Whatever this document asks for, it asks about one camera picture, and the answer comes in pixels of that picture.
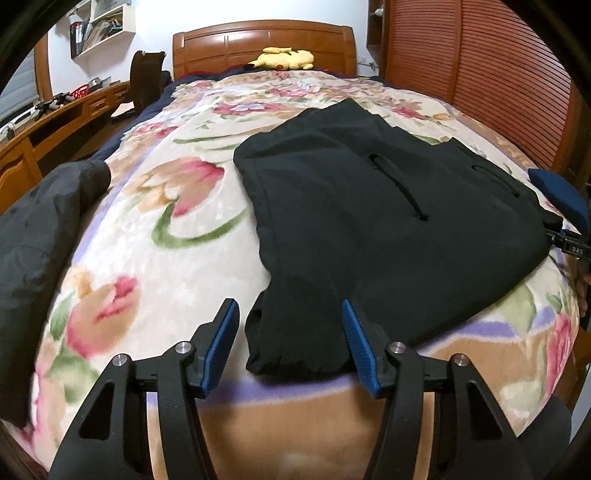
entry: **wardrobe door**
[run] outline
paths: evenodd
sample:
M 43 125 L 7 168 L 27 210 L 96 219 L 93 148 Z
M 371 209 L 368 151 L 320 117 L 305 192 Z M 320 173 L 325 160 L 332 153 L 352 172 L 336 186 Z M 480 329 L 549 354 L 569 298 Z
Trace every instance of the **wardrobe door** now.
M 550 168 L 569 97 L 569 74 L 501 0 L 462 0 L 455 107 L 516 143 L 539 166 Z
M 380 74 L 396 88 L 449 100 L 459 8 L 460 0 L 391 0 L 388 62 Z

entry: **window blind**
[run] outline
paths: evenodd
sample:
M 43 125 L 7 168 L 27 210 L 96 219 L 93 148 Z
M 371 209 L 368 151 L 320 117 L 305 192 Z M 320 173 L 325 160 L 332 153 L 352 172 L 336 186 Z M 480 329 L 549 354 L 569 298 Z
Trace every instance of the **window blind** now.
M 0 93 L 0 125 L 21 108 L 39 100 L 35 81 L 34 50 L 27 55 Z

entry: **white wall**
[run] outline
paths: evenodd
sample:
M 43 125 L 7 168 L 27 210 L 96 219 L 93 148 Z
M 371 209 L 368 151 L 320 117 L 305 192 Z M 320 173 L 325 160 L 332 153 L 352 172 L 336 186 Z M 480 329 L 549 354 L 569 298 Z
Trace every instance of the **white wall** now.
M 128 80 L 137 50 L 167 53 L 164 70 L 172 73 L 173 34 L 243 20 L 307 20 L 349 25 L 355 33 L 357 56 L 370 58 L 365 47 L 368 0 L 134 0 L 137 33 L 133 39 L 113 39 L 78 60 L 70 58 L 69 21 L 62 19 L 48 36 L 53 92 L 73 90 L 94 77 Z M 360 67 L 360 74 L 372 74 Z

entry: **yellow plush toy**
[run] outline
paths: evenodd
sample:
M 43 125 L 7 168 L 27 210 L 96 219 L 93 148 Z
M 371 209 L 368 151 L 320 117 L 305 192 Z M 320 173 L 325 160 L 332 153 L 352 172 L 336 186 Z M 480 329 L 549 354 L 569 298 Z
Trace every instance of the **yellow plush toy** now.
M 268 47 L 259 57 L 249 63 L 254 67 L 277 70 L 310 70 L 314 67 L 314 56 L 307 50 L 292 51 L 291 48 Z

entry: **chair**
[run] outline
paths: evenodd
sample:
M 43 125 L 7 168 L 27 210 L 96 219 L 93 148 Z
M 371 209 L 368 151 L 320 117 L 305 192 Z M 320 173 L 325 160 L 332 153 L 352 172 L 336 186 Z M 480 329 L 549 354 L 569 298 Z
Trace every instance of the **chair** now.
M 165 87 L 162 64 L 165 52 L 146 53 L 138 50 L 131 60 L 129 72 L 129 96 L 134 103 L 135 114 L 157 101 Z

